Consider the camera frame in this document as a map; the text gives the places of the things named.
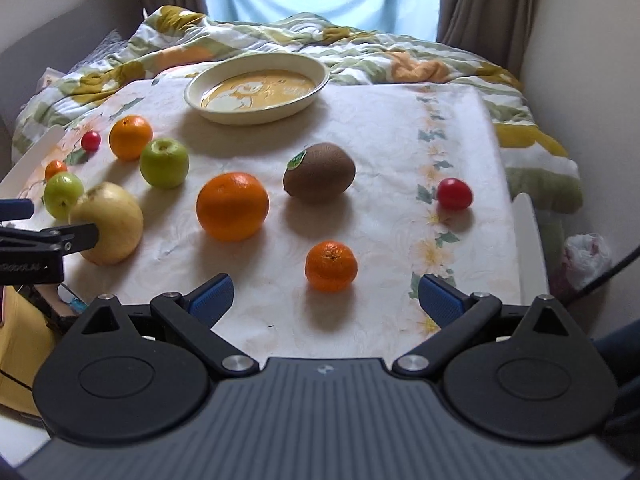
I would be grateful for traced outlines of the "brown kiwi with sticker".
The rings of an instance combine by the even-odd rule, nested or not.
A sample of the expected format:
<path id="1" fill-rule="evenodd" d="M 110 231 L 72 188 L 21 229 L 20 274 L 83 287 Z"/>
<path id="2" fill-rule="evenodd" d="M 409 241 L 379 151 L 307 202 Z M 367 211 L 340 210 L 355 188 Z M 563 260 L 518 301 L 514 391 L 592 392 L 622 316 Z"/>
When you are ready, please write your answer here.
<path id="1" fill-rule="evenodd" d="M 318 143 L 296 154 L 286 164 L 283 189 L 305 203 L 325 203 L 344 193 L 356 176 L 356 165 L 342 148 Z"/>

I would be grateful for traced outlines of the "yellow pear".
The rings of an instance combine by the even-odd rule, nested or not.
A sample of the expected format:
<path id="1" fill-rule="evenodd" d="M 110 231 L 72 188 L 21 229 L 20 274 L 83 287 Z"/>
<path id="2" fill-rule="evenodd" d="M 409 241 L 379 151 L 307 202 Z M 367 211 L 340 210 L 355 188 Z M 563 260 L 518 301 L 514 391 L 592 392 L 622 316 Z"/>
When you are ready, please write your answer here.
<path id="1" fill-rule="evenodd" d="M 121 186 L 103 182 L 78 198 L 68 215 L 70 223 L 93 223 L 96 246 L 81 255 L 97 266 L 114 266 L 131 256 L 143 234 L 143 212 L 134 196 Z"/>

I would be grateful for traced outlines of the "small white box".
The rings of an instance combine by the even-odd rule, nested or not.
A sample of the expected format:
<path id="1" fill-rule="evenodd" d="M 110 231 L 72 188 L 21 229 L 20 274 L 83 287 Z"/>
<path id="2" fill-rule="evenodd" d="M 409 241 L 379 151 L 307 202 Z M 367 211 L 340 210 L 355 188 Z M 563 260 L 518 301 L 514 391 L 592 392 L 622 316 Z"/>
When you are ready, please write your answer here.
<path id="1" fill-rule="evenodd" d="M 36 92 L 41 92 L 43 89 L 48 88 L 51 84 L 54 84 L 64 76 L 65 73 L 61 72 L 60 70 L 55 70 L 52 67 L 47 67 L 37 81 Z"/>

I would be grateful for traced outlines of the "patterned grey pillow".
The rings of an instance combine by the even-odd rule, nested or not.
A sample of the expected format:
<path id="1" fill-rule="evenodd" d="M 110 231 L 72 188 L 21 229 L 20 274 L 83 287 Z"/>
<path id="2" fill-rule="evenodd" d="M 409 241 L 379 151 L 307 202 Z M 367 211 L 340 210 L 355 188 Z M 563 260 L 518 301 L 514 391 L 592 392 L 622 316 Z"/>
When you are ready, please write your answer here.
<path id="1" fill-rule="evenodd" d="M 101 61 L 111 54 L 120 52 L 124 47 L 126 47 L 126 44 L 127 40 L 122 38 L 116 29 L 113 29 L 89 54 L 73 65 L 68 71 L 70 73 L 77 72 L 83 67 Z"/>

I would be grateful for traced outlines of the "large orange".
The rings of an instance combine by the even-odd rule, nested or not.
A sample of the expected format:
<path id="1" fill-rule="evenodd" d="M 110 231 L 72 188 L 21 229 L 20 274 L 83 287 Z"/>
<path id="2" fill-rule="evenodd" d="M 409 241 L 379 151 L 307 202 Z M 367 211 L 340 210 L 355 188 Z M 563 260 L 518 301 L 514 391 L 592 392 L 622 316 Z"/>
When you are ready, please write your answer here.
<path id="1" fill-rule="evenodd" d="M 260 181 L 246 172 L 227 172 L 209 180 L 196 199 L 196 216 L 215 240 L 247 240 L 264 224 L 269 196 Z"/>

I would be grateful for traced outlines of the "white plastic bag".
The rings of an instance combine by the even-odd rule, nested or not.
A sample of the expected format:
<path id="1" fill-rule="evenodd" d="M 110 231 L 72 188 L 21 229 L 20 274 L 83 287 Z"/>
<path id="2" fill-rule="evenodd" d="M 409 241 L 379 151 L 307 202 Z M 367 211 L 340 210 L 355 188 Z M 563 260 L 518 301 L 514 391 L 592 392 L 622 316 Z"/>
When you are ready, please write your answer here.
<path id="1" fill-rule="evenodd" d="M 555 297 L 567 298 L 611 268 L 611 249 L 600 234 L 572 235 L 564 243 L 560 266 L 550 275 L 550 292 Z"/>

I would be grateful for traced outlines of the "red cherry tomato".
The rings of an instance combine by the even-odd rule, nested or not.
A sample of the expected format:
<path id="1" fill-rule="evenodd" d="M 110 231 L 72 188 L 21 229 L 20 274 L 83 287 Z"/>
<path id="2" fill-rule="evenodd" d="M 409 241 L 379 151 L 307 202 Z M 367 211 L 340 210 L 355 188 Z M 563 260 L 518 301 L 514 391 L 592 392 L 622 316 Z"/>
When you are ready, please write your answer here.
<path id="1" fill-rule="evenodd" d="M 465 210 L 473 203 L 473 192 L 469 185 L 457 178 L 447 178 L 436 190 L 439 205 L 448 210 Z"/>
<path id="2" fill-rule="evenodd" d="M 101 145 L 101 135 L 96 131 L 87 131 L 81 138 L 81 148 L 87 153 L 95 153 Z"/>

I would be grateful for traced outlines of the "cream oval bowl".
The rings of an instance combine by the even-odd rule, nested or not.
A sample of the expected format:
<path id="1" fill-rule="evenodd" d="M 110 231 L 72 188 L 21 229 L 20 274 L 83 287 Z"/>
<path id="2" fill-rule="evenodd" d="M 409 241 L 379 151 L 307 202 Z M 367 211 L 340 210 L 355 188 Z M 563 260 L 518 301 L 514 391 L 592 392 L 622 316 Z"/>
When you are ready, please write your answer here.
<path id="1" fill-rule="evenodd" d="M 221 62 L 186 86 L 186 104 L 226 126 L 268 124 L 291 117 L 317 99 L 329 82 L 319 61 L 296 53 L 257 53 Z"/>

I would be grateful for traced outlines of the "grey headboard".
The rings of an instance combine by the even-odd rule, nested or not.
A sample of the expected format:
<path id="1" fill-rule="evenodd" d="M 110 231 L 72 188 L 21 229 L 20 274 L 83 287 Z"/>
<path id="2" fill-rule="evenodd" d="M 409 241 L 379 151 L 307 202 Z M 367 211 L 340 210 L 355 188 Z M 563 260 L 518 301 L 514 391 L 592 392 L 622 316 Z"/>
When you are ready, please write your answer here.
<path id="1" fill-rule="evenodd" d="M 143 21 L 140 0 L 88 0 L 1 52 L 1 119 L 8 130 L 48 67 L 66 73 L 113 30 L 130 37 Z"/>

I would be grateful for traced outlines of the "striped floral duvet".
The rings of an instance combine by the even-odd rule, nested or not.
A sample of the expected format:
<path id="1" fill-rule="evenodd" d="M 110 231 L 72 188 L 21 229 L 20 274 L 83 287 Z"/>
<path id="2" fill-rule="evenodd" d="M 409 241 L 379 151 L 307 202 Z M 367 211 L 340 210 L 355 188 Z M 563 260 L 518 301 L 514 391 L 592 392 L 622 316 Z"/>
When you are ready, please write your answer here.
<path id="1" fill-rule="evenodd" d="M 216 22 L 180 6 L 161 6 L 125 47 L 74 70 L 33 96 L 17 116 L 10 156 L 17 162 L 47 131 L 67 128 L 135 80 L 163 72 L 183 76 L 193 64 L 257 52 L 308 55 L 329 70 L 330 81 L 356 84 L 466 84 L 494 123 L 512 195 L 534 207 L 574 214 L 584 202 L 576 162 L 534 121 L 522 84 L 504 68 L 446 44 L 407 35 L 337 26 L 311 13 L 269 24 Z"/>

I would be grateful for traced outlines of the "small mandarin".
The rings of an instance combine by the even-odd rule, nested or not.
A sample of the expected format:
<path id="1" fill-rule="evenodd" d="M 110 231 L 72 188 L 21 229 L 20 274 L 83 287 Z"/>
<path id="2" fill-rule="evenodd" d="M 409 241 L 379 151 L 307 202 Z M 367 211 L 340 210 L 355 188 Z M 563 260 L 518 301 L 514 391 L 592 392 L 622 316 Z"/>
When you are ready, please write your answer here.
<path id="1" fill-rule="evenodd" d="M 358 274 L 358 262 L 352 250 L 336 240 L 325 240 L 306 255 L 305 276 L 317 292 L 341 292 L 348 289 Z"/>

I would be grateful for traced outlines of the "tiny mandarin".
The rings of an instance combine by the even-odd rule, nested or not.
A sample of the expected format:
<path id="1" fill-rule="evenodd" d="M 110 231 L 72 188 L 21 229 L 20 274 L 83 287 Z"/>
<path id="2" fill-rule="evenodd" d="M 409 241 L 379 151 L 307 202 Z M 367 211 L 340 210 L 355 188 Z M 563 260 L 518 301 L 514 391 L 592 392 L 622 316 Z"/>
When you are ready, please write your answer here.
<path id="1" fill-rule="evenodd" d="M 59 160 L 59 159 L 51 160 L 47 164 L 46 169 L 44 170 L 44 180 L 49 181 L 51 178 L 53 178 L 57 174 L 60 174 L 61 172 L 66 172 L 66 171 L 67 171 L 67 165 L 64 162 L 64 160 Z"/>

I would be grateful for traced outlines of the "right brown curtain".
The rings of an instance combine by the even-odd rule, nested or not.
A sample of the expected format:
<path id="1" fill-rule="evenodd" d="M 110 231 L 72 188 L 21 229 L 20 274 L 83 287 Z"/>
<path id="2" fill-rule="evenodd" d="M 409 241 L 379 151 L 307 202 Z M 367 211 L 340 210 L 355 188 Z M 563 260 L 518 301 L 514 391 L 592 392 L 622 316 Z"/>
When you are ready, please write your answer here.
<path id="1" fill-rule="evenodd" d="M 436 41 L 518 76 L 534 13 L 535 0 L 440 0 Z"/>

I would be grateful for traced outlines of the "small green apple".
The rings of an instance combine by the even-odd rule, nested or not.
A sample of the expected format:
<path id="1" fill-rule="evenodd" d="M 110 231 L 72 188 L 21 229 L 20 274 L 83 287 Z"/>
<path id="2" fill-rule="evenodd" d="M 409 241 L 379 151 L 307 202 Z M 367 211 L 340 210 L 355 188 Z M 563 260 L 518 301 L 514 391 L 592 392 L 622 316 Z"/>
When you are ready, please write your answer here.
<path id="1" fill-rule="evenodd" d="M 84 185 L 76 174 L 63 171 L 50 177 L 44 187 L 42 200 L 53 218 L 67 221 L 70 210 L 84 193 Z"/>

